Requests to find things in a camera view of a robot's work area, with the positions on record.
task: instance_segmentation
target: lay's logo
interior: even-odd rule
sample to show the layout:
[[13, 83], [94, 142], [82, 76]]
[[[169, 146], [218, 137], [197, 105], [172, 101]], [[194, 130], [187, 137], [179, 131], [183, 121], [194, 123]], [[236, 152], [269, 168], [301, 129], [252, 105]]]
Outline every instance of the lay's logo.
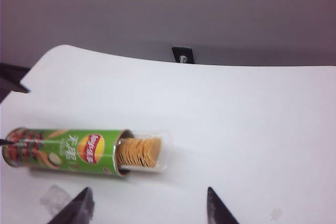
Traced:
[[83, 137], [78, 144], [77, 152], [83, 161], [96, 164], [104, 152], [104, 138], [99, 134]]

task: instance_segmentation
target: green chip can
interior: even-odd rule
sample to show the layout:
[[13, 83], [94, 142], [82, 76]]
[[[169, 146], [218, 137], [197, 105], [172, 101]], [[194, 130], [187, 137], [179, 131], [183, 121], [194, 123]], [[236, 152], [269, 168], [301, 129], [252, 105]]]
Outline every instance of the green chip can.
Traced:
[[43, 130], [15, 129], [7, 140], [15, 142], [2, 148], [10, 166], [29, 166], [80, 173], [122, 176], [116, 147], [119, 139], [133, 137], [129, 130]]

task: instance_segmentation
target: white table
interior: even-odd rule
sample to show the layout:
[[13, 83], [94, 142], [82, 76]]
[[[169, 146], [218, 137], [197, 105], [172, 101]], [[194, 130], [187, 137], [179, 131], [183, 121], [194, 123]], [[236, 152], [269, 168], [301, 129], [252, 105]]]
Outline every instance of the white table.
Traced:
[[174, 150], [163, 174], [125, 178], [2, 160], [2, 223], [46, 223], [39, 199], [51, 185], [71, 196], [92, 187], [92, 223], [204, 224], [208, 186], [242, 224], [336, 223], [335, 67], [183, 65], [59, 46], [22, 83], [31, 93], [2, 103], [2, 137], [19, 126], [163, 129]]

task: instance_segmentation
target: black object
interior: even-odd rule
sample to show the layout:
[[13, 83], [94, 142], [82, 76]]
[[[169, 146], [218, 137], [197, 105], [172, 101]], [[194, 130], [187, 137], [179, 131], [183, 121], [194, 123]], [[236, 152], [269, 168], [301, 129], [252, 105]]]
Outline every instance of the black object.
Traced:
[[29, 90], [20, 84], [21, 79], [29, 71], [29, 68], [0, 63], [0, 102], [11, 90], [29, 93]]
[[47, 224], [88, 224], [94, 210], [93, 193], [86, 187]]
[[11, 145], [11, 144], [15, 144], [15, 142], [8, 141], [5, 139], [0, 139], [0, 145]]
[[173, 46], [172, 51], [174, 54], [175, 61], [178, 63], [189, 63], [194, 64], [194, 55], [191, 47], [178, 47]]
[[208, 224], [239, 224], [211, 187], [208, 188], [206, 209]]

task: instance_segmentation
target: gray wall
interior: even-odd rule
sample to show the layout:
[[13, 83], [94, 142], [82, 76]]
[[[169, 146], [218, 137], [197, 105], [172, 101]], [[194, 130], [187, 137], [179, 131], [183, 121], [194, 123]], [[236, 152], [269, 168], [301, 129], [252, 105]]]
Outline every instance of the gray wall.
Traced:
[[70, 44], [173, 61], [171, 45], [197, 63], [334, 64], [336, 0], [2, 0], [2, 60], [31, 67]]

